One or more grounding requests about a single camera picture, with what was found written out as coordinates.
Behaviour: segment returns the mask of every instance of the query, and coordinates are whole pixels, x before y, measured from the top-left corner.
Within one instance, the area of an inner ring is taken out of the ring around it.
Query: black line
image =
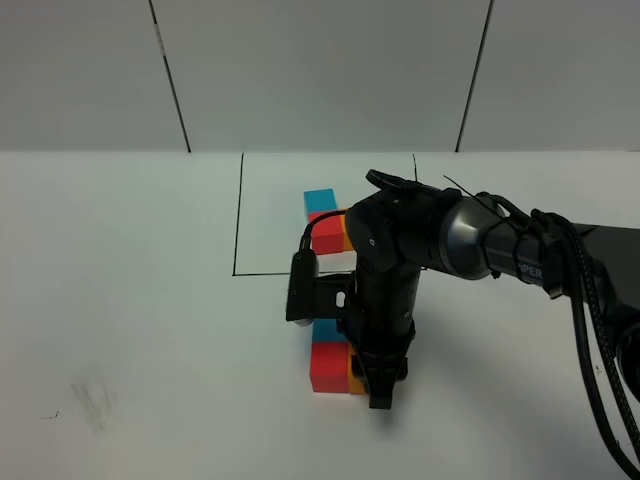
[[[491,20],[491,12],[493,11],[494,0],[489,1],[489,8],[487,10],[487,18],[484,21],[484,29],[482,30],[482,38],[480,39],[480,47],[478,48],[478,56],[476,57],[476,66],[473,69],[473,76],[471,77],[471,86],[469,87],[469,95],[467,96],[467,104],[464,107],[464,115],[462,116],[462,124],[460,125],[460,133],[458,133],[458,142],[456,143],[456,153],[460,151],[460,143],[462,142],[462,134],[464,133],[464,127],[467,123],[467,115],[469,114],[469,105],[471,105],[471,98],[473,97],[473,89],[476,86],[476,78],[478,76],[478,69],[480,68],[480,60],[482,59],[482,52],[484,50],[484,42],[487,38],[487,31],[489,30],[489,21]]]
[[[416,177],[416,182],[418,181],[418,164],[416,163],[416,154],[412,153],[411,156],[413,157],[413,174]]]
[[[236,277],[236,261],[238,260],[238,232],[240,231],[240,207],[242,206],[242,171],[244,168],[244,152],[240,157],[240,186],[238,187],[238,216],[236,217],[236,246],[233,249],[233,274]]]
[[[282,275],[289,275],[291,272],[269,272],[269,273],[236,273],[234,277],[275,277]],[[320,272],[320,275],[332,274],[332,273],[351,273],[348,270],[329,270],[326,272]]]
[[[176,93],[176,87],[173,84],[173,76],[171,75],[171,69],[169,68],[169,61],[167,60],[167,53],[164,50],[164,43],[160,36],[160,26],[158,25],[158,18],[156,17],[156,10],[153,8],[153,3],[149,0],[149,8],[151,9],[151,16],[153,17],[154,27],[156,29],[156,35],[158,36],[158,43],[160,44],[160,51],[162,53],[162,60],[164,61],[164,69],[167,71],[167,78],[169,79],[169,86],[171,87],[171,94],[173,95],[173,103],[176,106],[178,112],[178,119],[180,120],[180,128],[182,128],[182,135],[184,137],[184,143],[187,145],[187,152],[191,153],[191,144],[189,143],[189,136],[187,135],[187,129],[184,126],[184,119],[182,118],[182,110],[180,109],[180,103],[178,102],[178,95]]]

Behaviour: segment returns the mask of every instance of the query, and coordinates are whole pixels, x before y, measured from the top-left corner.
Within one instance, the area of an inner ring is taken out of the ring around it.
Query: black cable
[[[627,434],[629,435],[629,439],[631,440],[631,445],[633,446],[636,457],[640,460],[640,432],[638,431],[638,425],[636,424],[633,412],[629,407],[629,402],[627,401],[627,397],[624,393],[622,382],[618,376],[613,355],[609,349],[608,338],[602,321],[600,302],[598,300],[598,291],[596,289],[594,279],[593,263],[586,252],[582,237],[578,235],[573,224],[559,215],[551,214],[551,216],[554,221],[560,224],[561,228],[568,234],[574,244],[574,248],[576,249],[578,263],[580,265],[584,282],[584,291],[587,294],[587,305],[589,306],[598,349],[602,356],[602,361],[604,363],[605,371],[609,379],[609,384],[611,386],[618,411],[622,417],[622,421]]]
[[[548,227],[548,230],[555,233],[562,244],[562,250],[564,253],[564,259],[567,266],[567,288],[571,297],[571,310],[573,312],[573,323],[576,335],[576,348],[578,353],[578,362],[580,365],[580,371],[582,373],[582,379],[584,382],[587,398],[591,406],[593,418],[596,422],[598,432],[605,444],[605,447],[616,461],[618,466],[631,478],[632,480],[640,480],[640,471],[638,471],[627,458],[625,453],[620,448],[618,441],[611,430],[611,425],[607,419],[607,412],[600,396],[598,389],[598,383],[596,381],[595,374],[593,373],[593,366],[591,361],[591,351],[589,350],[589,337],[587,334],[587,325],[584,315],[583,306],[583,293],[582,293],[582,281],[581,278],[583,271],[580,268],[580,262],[578,260],[579,254],[577,252],[576,245],[571,239],[571,235],[565,231],[555,222],[546,221],[551,216],[541,214],[534,217],[542,220]]]
[[[309,222],[309,224],[304,229],[304,233],[300,238],[300,250],[305,248],[311,248],[311,232],[313,231],[313,227],[320,223],[325,218],[335,217],[336,215],[344,215],[347,213],[346,210],[334,210],[333,212],[323,213],[322,215],[317,216],[313,220]]]

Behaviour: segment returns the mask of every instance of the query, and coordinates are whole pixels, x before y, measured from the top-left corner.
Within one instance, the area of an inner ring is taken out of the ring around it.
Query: blue block
[[[332,188],[304,192],[304,209],[309,217],[311,213],[331,212],[338,209]]]
[[[336,321],[327,318],[316,318],[313,321],[311,342],[346,342],[347,338],[338,333]]]

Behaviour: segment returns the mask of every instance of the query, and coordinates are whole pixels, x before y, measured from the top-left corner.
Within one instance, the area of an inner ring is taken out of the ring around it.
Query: cube
[[[311,341],[315,342],[346,342],[347,337],[338,333],[336,321],[329,318],[316,318],[313,321]]]
[[[323,213],[326,212],[309,214],[309,222]],[[342,223],[340,223],[340,216],[325,218],[313,227],[311,248],[317,255],[344,251],[344,233],[342,231]]]
[[[349,393],[348,356],[349,344],[346,342],[311,344],[309,376],[314,392]]]
[[[331,212],[338,209],[332,188],[304,192],[304,208],[307,218],[312,213]]]

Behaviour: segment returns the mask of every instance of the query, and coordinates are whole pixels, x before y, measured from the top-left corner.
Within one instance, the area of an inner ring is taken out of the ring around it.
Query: white wall
[[[194,151],[452,151],[488,4],[154,1]]]
[[[636,0],[497,0],[461,149],[640,149],[639,18]]]
[[[5,0],[0,150],[185,150],[145,0]]]

